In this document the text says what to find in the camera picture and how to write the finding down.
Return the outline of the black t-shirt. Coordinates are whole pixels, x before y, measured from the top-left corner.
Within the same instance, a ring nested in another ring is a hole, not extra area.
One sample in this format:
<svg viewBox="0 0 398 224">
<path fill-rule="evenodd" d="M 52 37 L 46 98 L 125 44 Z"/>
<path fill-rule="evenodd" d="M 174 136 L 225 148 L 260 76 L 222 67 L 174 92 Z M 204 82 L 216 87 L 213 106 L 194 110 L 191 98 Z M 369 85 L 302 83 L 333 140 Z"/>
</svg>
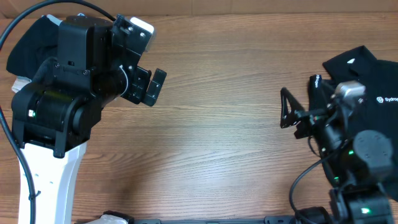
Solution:
<svg viewBox="0 0 398 224">
<path fill-rule="evenodd" d="M 6 70 L 15 76 L 32 79 L 47 58 L 57 55 L 61 23 L 50 14 L 37 19 L 12 49 Z"/>
</svg>

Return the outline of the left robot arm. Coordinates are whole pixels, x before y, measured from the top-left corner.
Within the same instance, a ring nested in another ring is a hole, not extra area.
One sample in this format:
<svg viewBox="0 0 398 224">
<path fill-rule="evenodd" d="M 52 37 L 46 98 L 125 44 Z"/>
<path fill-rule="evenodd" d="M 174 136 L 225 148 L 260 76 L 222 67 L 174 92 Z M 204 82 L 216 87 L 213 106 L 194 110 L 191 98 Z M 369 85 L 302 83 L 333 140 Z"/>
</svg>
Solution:
<svg viewBox="0 0 398 224">
<path fill-rule="evenodd" d="M 20 161 L 19 223 L 70 223 L 80 163 L 92 128 L 117 98 L 155 105 L 166 73 L 139 66 L 152 25 L 118 16 L 50 21 L 57 31 L 47 57 L 12 99 L 12 133 Z"/>
</svg>

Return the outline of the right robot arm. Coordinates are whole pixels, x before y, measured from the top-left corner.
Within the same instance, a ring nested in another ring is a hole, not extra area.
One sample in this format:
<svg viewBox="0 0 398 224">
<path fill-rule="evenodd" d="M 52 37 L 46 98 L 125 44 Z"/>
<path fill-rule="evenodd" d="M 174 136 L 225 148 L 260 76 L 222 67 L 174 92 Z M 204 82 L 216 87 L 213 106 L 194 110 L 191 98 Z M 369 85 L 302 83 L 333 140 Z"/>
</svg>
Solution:
<svg viewBox="0 0 398 224">
<path fill-rule="evenodd" d="M 314 138 L 319 161 L 332 188 L 328 213 L 311 207 L 295 213 L 292 223 L 393 223 L 382 183 L 393 171 L 391 140 L 374 130 L 349 134 L 349 120 L 363 105 L 364 87 L 338 87 L 324 108 L 306 111 L 286 88 L 280 91 L 281 128 L 296 126 L 296 138 Z"/>
</svg>

